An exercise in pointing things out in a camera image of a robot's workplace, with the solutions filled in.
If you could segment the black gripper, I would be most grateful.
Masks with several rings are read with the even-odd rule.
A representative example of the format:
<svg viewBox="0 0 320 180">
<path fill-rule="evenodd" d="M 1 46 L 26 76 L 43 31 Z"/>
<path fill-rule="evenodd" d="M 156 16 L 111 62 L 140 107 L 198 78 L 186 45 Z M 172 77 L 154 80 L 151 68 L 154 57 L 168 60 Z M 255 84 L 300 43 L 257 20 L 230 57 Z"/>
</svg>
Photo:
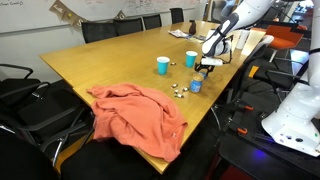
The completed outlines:
<svg viewBox="0 0 320 180">
<path fill-rule="evenodd" d="M 195 63 L 194 70 L 196 72 L 200 72 L 201 70 L 205 70 L 206 74 L 209 74 L 210 72 L 213 72 L 214 66 L 213 65 L 203 65 L 201 63 Z"/>
</svg>

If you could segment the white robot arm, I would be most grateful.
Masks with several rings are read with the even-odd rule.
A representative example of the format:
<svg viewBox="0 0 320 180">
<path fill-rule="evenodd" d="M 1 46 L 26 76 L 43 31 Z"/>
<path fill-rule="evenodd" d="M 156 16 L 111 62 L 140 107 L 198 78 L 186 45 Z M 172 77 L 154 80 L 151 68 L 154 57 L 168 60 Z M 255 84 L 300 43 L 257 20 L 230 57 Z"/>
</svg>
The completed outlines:
<svg viewBox="0 0 320 180">
<path fill-rule="evenodd" d="M 240 5 L 215 29 L 209 30 L 202 44 L 202 58 L 194 70 L 206 69 L 212 72 L 215 66 L 222 66 L 220 55 L 231 51 L 227 34 L 253 25 L 271 8 L 275 0 L 243 0 Z"/>
</svg>

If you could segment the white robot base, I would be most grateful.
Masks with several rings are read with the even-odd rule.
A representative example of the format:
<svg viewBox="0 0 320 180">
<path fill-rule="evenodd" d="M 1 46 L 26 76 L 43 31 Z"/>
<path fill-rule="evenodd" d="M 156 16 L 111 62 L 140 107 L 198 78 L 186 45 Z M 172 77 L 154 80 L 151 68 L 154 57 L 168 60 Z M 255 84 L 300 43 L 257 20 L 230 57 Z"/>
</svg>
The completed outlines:
<svg viewBox="0 0 320 180">
<path fill-rule="evenodd" d="M 283 146 L 313 157 L 320 155 L 320 134 L 312 119 L 320 112 L 320 0 L 312 0 L 312 18 L 309 65 L 279 107 L 262 120 L 263 129 Z"/>
</svg>

